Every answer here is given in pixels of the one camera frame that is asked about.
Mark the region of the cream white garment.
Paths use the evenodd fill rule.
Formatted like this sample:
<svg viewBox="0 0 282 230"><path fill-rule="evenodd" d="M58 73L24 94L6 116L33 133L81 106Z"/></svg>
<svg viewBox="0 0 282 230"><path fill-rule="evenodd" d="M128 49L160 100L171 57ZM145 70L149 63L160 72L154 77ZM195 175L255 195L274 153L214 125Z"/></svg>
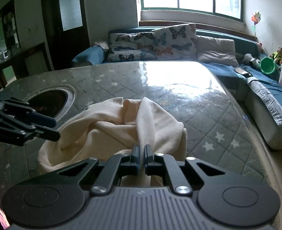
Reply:
<svg viewBox="0 0 282 230"><path fill-rule="evenodd" d="M115 154L130 154L135 145L144 153L172 155L183 161L187 151L187 129L157 103L112 98L90 105L58 129L57 142L45 141L39 149L37 168L46 174L78 161L96 157L108 160Z"/></svg>

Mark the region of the black round induction cooktop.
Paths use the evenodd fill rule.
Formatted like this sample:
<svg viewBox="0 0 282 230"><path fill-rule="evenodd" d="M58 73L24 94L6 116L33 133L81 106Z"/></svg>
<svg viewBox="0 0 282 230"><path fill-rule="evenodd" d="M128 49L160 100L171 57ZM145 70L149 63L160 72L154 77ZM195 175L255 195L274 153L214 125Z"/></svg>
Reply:
<svg viewBox="0 0 282 230"><path fill-rule="evenodd" d="M27 102L37 113L55 118L68 101L68 95L63 90L48 90L42 92Z"/></svg>

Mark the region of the dark wooden display cabinet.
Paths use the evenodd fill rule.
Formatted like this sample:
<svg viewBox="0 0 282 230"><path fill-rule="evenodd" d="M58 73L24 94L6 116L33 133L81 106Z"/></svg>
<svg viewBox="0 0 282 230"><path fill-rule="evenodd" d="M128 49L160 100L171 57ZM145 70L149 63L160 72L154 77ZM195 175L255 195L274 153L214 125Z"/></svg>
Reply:
<svg viewBox="0 0 282 230"><path fill-rule="evenodd" d="M37 53L43 55L46 69L51 71L52 65L45 43L22 49L16 23L15 2L10 0L0 9L0 90L12 80L12 78L6 78L4 70L11 69L16 79L29 76L26 60Z"/></svg>

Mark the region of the grey quilted star table cover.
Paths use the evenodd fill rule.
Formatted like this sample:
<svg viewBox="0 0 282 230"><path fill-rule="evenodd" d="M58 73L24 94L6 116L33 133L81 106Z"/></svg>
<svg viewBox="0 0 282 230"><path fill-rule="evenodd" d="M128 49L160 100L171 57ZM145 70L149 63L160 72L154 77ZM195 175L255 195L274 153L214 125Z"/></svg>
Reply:
<svg viewBox="0 0 282 230"><path fill-rule="evenodd" d="M3 93L28 101L48 90L63 90L69 96L57 130L92 104L146 97L187 129L185 158L271 183L235 99L201 64L152 61L75 67L16 80ZM0 142L0 198L13 185L40 175L37 157L45 141L34 138L23 146Z"/></svg>

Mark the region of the dark door with frosted glass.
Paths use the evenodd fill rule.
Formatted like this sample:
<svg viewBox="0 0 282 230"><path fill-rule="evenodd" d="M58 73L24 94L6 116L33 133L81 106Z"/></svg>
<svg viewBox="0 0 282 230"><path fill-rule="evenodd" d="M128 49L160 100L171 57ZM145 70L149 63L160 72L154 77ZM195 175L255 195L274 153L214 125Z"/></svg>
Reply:
<svg viewBox="0 0 282 230"><path fill-rule="evenodd" d="M41 5L53 68L70 68L74 57L90 47L84 0L41 0Z"/></svg>

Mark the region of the long butterfly print cushion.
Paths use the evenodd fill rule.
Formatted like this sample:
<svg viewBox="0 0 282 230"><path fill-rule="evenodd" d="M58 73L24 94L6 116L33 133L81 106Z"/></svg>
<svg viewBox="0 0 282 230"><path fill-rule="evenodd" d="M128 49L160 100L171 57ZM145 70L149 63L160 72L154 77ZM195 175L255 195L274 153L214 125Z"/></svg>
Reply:
<svg viewBox="0 0 282 230"><path fill-rule="evenodd" d="M153 33L112 33L109 35L108 62L155 60Z"/></svg>

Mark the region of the grey quilted sofa pad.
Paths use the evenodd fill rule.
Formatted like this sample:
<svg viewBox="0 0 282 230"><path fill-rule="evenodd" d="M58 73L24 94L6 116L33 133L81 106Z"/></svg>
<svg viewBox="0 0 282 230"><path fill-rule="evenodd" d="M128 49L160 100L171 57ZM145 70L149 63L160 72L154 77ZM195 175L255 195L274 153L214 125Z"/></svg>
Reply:
<svg viewBox="0 0 282 230"><path fill-rule="evenodd" d="M247 79L245 105L266 143L282 150L282 87L273 80Z"/></svg>

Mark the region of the square butterfly print cushion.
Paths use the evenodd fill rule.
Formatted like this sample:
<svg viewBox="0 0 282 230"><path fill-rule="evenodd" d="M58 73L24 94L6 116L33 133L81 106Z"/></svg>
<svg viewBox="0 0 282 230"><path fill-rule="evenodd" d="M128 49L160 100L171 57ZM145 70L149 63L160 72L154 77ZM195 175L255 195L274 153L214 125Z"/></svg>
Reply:
<svg viewBox="0 0 282 230"><path fill-rule="evenodd" d="M196 25L167 26L153 32L153 51L158 60L196 60Z"/></svg>

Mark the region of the beige plain cushion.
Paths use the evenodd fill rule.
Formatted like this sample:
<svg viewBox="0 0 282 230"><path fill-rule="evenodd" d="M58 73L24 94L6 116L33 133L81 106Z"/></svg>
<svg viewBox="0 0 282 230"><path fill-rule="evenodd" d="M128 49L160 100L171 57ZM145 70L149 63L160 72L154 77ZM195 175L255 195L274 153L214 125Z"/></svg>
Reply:
<svg viewBox="0 0 282 230"><path fill-rule="evenodd" d="M232 39L219 39L209 36L196 37L196 57L199 62L218 63L238 67L235 43Z"/></svg>

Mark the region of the blue covered sofa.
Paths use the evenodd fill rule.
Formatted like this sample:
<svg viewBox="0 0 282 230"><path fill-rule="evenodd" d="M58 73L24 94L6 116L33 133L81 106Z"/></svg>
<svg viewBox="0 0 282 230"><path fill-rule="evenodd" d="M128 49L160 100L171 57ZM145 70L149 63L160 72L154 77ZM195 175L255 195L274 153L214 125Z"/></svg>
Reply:
<svg viewBox="0 0 282 230"><path fill-rule="evenodd" d="M144 34L151 34L154 31L164 29L163 27L138 27L130 29L119 29L111 30L108 33L108 44L111 44L111 34L116 35L132 35L133 38L138 34L145 36ZM234 97L238 100L245 100L244 96L247 92L247 87L252 90L252 93L256 98L260 99L260 105L266 108L272 118L275 120L276 124L282 124L282 86L278 83L279 74L275 72L274 74L265 75L260 70L254 69L251 65L246 65L243 63L243 54L251 53L253 57L264 58L265 55L261 54L261 47L256 47L256 42L251 39L246 39L244 37L239 37L232 35L230 33L215 32L207 29L197 29L197 36L207 36L217 39L230 39L234 40L234 45L236 49L236 60L239 63L239 67L243 69L244 75L240 72L235 73L231 71L232 67L226 67L219 62L202 62L212 73L214 73L230 90L234 92ZM113 50L109 47L109 50L103 49L101 46L95 45L90 47L83 52L79 53L72 63L75 67L85 65L96 65L102 64L104 62L116 62L116 57L109 57L111 52L122 51ZM126 61L125 58L121 57L119 61Z"/></svg>

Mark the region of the grey plush toy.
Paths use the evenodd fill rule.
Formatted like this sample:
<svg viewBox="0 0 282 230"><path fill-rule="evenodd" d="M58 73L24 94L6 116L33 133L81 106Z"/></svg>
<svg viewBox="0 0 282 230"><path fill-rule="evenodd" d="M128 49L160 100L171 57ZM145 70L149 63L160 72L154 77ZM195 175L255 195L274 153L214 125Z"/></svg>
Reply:
<svg viewBox="0 0 282 230"><path fill-rule="evenodd" d="M255 59L250 53L246 53L243 57L243 64L250 65L254 69L260 69L260 60Z"/></svg>

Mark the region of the green plastic bucket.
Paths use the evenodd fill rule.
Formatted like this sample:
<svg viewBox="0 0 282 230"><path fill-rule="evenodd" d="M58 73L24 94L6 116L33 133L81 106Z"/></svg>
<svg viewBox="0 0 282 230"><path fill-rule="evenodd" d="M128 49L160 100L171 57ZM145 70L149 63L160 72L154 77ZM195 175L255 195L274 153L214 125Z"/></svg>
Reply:
<svg viewBox="0 0 282 230"><path fill-rule="evenodd" d="M276 71L275 62L270 57L263 57L260 61L260 69L261 72L265 75L271 75L274 74Z"/></svg>

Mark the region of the plush toy in green vest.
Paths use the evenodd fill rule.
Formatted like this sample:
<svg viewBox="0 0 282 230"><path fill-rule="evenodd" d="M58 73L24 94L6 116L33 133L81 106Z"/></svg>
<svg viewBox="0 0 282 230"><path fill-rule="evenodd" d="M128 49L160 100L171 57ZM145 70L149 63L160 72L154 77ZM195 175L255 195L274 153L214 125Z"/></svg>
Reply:
<svg viewBox="0 0 282 230"><path fill-rule="evenodd" d="M282 61L282 47L279 47L276 52L273 52L269 55L275 62L275 64L281 64Z"/></svg>

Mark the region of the colourful pinwheel toy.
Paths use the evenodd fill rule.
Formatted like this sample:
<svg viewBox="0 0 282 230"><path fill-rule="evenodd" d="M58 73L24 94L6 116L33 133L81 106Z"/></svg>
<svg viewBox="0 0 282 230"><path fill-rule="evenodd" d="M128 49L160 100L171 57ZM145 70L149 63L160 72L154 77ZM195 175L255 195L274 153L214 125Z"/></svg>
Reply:
<svg viewBox="0 0 282 230"><path fill-rule="evenodd" d="M257 40L257 36L256 36L256 25L259 24L259 22L261 21L261 14L259 11L256 11L254 13L252 13L252 17L251 20L254 24L253 29L254 29L254 37L255 40Z"/></svg>

